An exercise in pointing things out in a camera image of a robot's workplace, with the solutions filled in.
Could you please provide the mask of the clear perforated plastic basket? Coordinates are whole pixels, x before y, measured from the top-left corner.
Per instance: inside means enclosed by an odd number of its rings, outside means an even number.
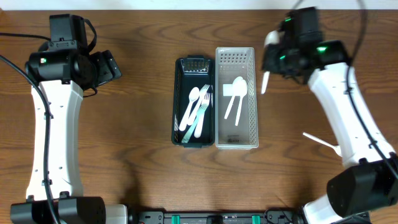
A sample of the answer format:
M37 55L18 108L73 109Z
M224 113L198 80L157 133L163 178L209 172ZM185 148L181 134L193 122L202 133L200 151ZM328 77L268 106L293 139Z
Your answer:
M223 85L243 77L248 93L243 98L241 117L236 126L239 96L234 97L227 119L224 119L231 96L223 96ZM219 149L253 149L259 146L256 98L255 53L252 47L218 47L215 68L215 144Z

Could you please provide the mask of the cream plastic spoon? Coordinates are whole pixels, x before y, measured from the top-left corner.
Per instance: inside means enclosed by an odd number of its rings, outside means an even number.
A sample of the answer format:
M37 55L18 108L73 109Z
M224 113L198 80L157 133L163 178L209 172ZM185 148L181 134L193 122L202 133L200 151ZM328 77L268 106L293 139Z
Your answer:
M190 116L190 112L193 106L193 103L196 102L196 100L199 98L199 88L198 87L194 87L191 91L190 94L188 96L189 102L188 102L188 106L184 112L183 118L180 122L180 126L179 126L179 130L180 131L184 131L187 127L187 122Z

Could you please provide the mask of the white plastic spoon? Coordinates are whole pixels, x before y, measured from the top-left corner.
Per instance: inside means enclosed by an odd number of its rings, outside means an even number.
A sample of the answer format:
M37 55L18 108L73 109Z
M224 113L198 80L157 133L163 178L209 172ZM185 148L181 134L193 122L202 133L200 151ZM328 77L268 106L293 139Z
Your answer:
M247 95L247 93L248 93L248 84L246 80L242 79L239 81L237 89L237 94L239 96L239 105L236 114L236 121L235 121L236 126L239 124L239 119L241 117L241 110L243 105L243 98Z
M276 30L269 32L264 41L264 49L267 50L270 44L275 45L279 43L279 33ZM262 86L261 86L261 94L263 95L266 92L267 84L269 81L270 71L265 70L263 79L262 79Z
M320 143L320 144L322 144L322 145L324 145L324 146L327 146L327 147L332 148L338 156L340 156L340 157L342 156L342 154L341 154L341 148L340 148L339 145L332 145L332 144L330 144L330 143L328 143L328 142L326 142L326 141L324 141L324 140L322 140L322 139L320 139L320 138L317 138L317 137L315 137L315 136L313 136L313 135L311 135L311 134L309 134L309 133L303 132L302 134L303 134L306 138L309 138L309 139L311 139L311 140L313 140L313 141L315 141L315 142L318 142L318 143Z
M243 79L243 77L237 77L237 78L235 78L233 83L230 85L230 91L232 93L232 96L231 96L231 99L229 101L228 107L226 109L226 113L225 113L224 119L227 119L229 114L230 114L230 111L231 111L231 108L232 108L232 105L233 105L233 101L234 101L234 97L236 96L235 91L236 91L237 87L239 86L239 82L242 79Z

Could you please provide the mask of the white label in basket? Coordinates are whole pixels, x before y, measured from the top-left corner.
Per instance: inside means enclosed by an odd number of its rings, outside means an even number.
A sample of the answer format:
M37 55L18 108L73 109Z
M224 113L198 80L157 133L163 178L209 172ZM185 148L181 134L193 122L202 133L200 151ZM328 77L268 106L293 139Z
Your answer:
M240 84L224 84L223 96L238 96Z

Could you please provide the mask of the white plastic fork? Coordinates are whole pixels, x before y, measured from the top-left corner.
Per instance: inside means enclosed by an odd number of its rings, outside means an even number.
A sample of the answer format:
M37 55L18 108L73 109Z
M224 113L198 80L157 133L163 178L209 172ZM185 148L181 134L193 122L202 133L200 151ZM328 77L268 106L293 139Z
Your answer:
M202 100L201 106L198 110L197 113L197 118L196 118L196 126L195 126L195 132L194 132L194 137L199 138L201 136L201 132L203 129L203 122L204 122L204 116L205 116L205 111L207 107L209 106L210 103L210 94L207 93L205 95L205 98Z
M200 90L200 92L199 92L199 99L198 99L198 101L197 101L197 103L196 103L196 105L195 105L195 107L194 107L194 109L193 109L191 115L189 116L189 119L188 119L188 123L187 123L187 124L188 124L189 126L191 126L191 125L193 124L193 122L194 122L194 120L195 120L195 117L196 117L196 115L197 115L197 111L198 111L198 109L199 109L199 107L200 107L200 105L201 105L201 102L202 102L202 100L204 99L205 94L206 94L206 92L208 91L209 87L210 87L210 85L204 85L204 86L202 87L202 89Z

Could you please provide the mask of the white plastic spoon top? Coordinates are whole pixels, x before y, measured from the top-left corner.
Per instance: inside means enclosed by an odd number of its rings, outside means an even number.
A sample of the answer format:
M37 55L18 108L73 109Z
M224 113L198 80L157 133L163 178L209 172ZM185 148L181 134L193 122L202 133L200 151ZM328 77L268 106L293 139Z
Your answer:
M234 97L236 96L235 91L236 91L237 87L239 86L239 82L242 79L243 79L243 77L237 77L237 78L235 78L233 83L230 85L230 91L232 93L232 96L231 96L231 99L229 101L228 107L226 109L226 113L225 113L224 119L227 119L229 114L230 114L230 111L231 111L231 108L232 108L232 105L233 105L233 101L234 101Z

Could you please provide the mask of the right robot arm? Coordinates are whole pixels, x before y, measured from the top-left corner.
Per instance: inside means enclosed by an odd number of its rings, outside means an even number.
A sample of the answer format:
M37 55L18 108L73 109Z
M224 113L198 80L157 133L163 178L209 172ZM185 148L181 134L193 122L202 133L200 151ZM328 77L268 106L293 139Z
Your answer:
M366 223L368 213L397 204L397 153L361 95L354 56L339 40L325 41L315 7L287 13L265 39L262 68L307 85L320 102L344 171L326 194L292 215L293 223Z

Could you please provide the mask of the pale green plastic fork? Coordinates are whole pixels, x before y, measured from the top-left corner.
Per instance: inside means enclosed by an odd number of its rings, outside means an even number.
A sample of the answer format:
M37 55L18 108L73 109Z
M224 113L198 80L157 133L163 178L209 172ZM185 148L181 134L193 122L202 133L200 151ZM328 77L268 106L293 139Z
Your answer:
M184 135L184 137L183 137L183 139L182 139L182 143L183 143L183 144L189 142L189 140L190 140L190 138L191 138L191 136L192 136L192 134L193 134L193 132L194 132L194 130L195 130L197 124L198 124L198 121L199 121L200 117L201 117L202 115L204 115L204 113L205 113L207 107L208 107L208 105L201 105L200 108L198 109L198 113L197 113L197 116L196 116L196 118L195 118L193 124L190 126L190 128L189 128L188 131L185 133L185 135Z

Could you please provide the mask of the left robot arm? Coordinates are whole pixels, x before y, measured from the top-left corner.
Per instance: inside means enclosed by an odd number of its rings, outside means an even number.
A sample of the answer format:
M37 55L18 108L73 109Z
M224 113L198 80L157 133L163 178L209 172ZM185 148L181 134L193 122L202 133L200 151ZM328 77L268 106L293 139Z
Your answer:
M127 223L123 204L86 197L78 166L78 119L84 91L121 77L110 51L95 52L91 22L52 15L50 39L31 54L22 75L35 106L34 162L26 201L11 205L13 223Z

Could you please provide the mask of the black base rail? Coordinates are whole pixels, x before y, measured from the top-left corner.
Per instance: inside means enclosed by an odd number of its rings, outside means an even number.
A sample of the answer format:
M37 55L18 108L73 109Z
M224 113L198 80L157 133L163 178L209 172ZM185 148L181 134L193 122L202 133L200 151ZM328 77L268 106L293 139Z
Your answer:
M368 212L341 218L330 212L311 213L273 208L265 212L178 213L163 211L128 211L127 224L286 224L286 223L370 223Z

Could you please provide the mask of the white plastic spoon bottom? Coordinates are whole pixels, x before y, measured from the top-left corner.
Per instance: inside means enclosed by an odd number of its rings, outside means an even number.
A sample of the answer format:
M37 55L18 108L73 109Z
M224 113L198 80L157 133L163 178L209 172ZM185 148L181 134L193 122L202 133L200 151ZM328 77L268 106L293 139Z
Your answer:
M303 132L302 134L303 134L306 138L309 138L309 139L311 139L311 140L313 140L313 141L315 141L315 142L318 142L318 143L320 143L320 144L322 144L322 145L324 145L324 146L327 146L327 147L332 148L338 156L340 156L340 157L342 156L342 154L341 154L341 148L340 148L339 145L332 145L332 144L330 144L330 143L328 143L328 142L326 142L326 141L324 141L324 140L322 140L322 139L320 139L320 138L317 138L317 137L315 137L315 136L313 136L313 135L311 135L311 134L309 134L309 133Z

